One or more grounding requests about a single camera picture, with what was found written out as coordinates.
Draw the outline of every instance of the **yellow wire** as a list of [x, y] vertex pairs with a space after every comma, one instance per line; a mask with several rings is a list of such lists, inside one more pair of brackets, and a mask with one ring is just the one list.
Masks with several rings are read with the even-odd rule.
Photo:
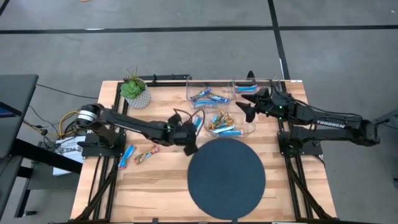
[[[66, 119], [68, 116], [70, 116], [71, 114], [78, 114], [78, 113], [79, 113], [79, 111], [71, 111], [71, 112], [67, 113], [64, 117], [61, 118], [60, 124], [59, 124], [59, 131], [60, 131], [60, 134], [59, 134], [59, 135], [58, 135], [57, 133], [47, 133], [47, 134], [51, 134], [51, 135], [54, 135], [54, 136], [58, 136], [59, 138], [62, 138], [62, 137], [65, 136], [65, 135], [74, 133], [75, 130], [68, 131], [67, 133], [63, 133], [63, 134], [62, 134], [62, 123], [63, 123], [63, 122], [65, 121], [65, 119]], [[31, 124], [26, 123], [25, 121], [23, 121], [23, 123], [26, 124], [26, 125], [28, 125], [28, 126], [31, 127], [32, 129], [34, 129], [35, 131], [37, 131], [39, 134], [42, 134], [42, 130], [41, 130], [40, 128], [36, 128], [35, 126], [32, 126]]]
[[62, 123], [64, 122], [64, 120], [69, 116], [69, 115], [71, 115], [71, 114], [78, 114], [79, 113], [79, 111], [71, 111], [71, 112], [69, 112], [69, 113], [67, 113], [63, 118], [61, 118], [61, 120], [60, 120], [60, 124], [59, 124], [59, 130], [60, 130], [60, 138], [62, 138], [64, 135], [67, 135], [67, 134], [70, 134], [71, 132], [74, 132], [74, 130], [73, 131], [69, 131], [69, 132], [67, 132], [67, 133], [65, 133], [65, 134], [62, 134]]

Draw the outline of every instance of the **round black mat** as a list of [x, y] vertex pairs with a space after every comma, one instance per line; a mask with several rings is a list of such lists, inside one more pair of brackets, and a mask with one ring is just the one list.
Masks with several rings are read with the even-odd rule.
[[193, 201], [215, 218], [234, 220], [250, 213], [260, 202], [266, 174], [257, 154], [235, 139], [204, 144], [188, 168]]

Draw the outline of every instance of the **white planter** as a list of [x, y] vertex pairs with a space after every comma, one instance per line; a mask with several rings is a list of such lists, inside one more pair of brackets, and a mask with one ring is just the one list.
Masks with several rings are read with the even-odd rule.
[[148, 86], [145, 86], [145, 90], [141, 93], [141, 95], [137, 96], [135, 99], [126, 98], [126, 101], [129, 105], [136, 109], [142, 109], [150, 103], [150, 93], [148, 90]]

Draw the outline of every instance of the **transparent container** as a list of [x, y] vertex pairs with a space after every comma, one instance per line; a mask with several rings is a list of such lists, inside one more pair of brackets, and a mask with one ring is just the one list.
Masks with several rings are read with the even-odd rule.
[[[209, 125], [211, 120], [220, 113], [220, 110], [229, 113], [234, 119], [233, 131], [240, 131], [239, 134], [226, 134], [226, 133], [214, 133]], [[246, 115], [243, 111], [235, 104], [231, 105], [227, 110], [219, 108], [206, 108], [205, 109], [205, 123], [203, 125], [207, 133], [216, 138], [244, 138], [253, 133], [256, 130], [255, 120], [251, 123], [246, 122]]]
[[[277, 90], [281, 90], [280, 80], [276, 77], [272, 79], [272, 82]], [[246, 80], [236, 80], [234, 83], [234, 92], [238, 94], [251, 94], [256, 93], [261, 88], [270, 88], [271, 83], [269, 79], [265, 78], [247, 78]]]
[[[210, 93], [216, 94], [223, 98], [229, 100], [228, 103], [214, 103], [213, 100], [209, 99], [208, 97], [204, 96], [199, 99], [195, 99], [195, 96], [199, 94], [201, 91], [205, 90], [206, 88], [211, 88]], [[235, 99], [235, 92], [234, 92], [234, 81], [203, 81], [203, 80], [193, 80], [192, 76], [188, 76], [187, 78], [187, 100], [191, 102], [191, 107], [193, 109], [199, 108], [227, 108], [232, 101]]]

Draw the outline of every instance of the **wooden table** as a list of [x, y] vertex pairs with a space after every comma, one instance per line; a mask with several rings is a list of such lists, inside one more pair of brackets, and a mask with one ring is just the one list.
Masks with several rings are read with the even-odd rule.
[[[117, 81], [103, 82], [98, 102], [107, 108], [112, 107], [117, 84]], [[301, 81], [286, 81], [285, 85], [287, 91], [296, 99], [307, 101]], [[185, 87], [149, 87], [149, 91], [152, 95], [150, 105], [141, 110], [129, 107], [127, 115], [145, 121], [166, 121], [173, 114], [172, 108], [194, 112], [185, 97]], [[237, 100], [245, 101], [240, 96], [237, 96]], [[231, 107], [231, 110], [240, 110], [236, 105]], [[246, 138], [238, 139], [258, 154], [266, 172], [266, 189], [262, 200], [249, 215], [240, 218], [239, 221], [295, 220], [285, 161], [279, 153], [276, 137], [278, 130], [275, 118], [267, 118], [260, 114], [256, 116], [256, 131]], [[197, 145], [200, 147], [212, 139], [203, 129], [198, 137]], [[129, 131], [126, 144], [137, 146], [132, 156], [150, 149], [152, 145], [140, 134]], [[182, 149], [182, 146], [161, 146], [159, 153], [140, 165], [135, 165], [132, 159], [128, 160], [127, 169], [118, 172], [112, 222], [151, 222], [152, 218], [159, 218], [160, 222], [225, 222], [225, 220], [210, 217], [192, 200], [187, 185], [187, 169], [192, 157], [187, 157]], [[87, 158], [84, 161], [71, 218], [77, 217], [87, 206], [96, 161], [97, 157]], [[302, 162], [309, 191], [324, 210], [335, 217], [335, 208], [323, 164], [314, 156], [302, 156]], [[93, 194], [98, 186], [100, 170], [101, 165], [98, 168]], [[299, 189], [297, 189], [297, 194], [302, 216], [306, 217]], [[100, 218], [104, 217], [107, 199], [106, 192], [101, 203]]]

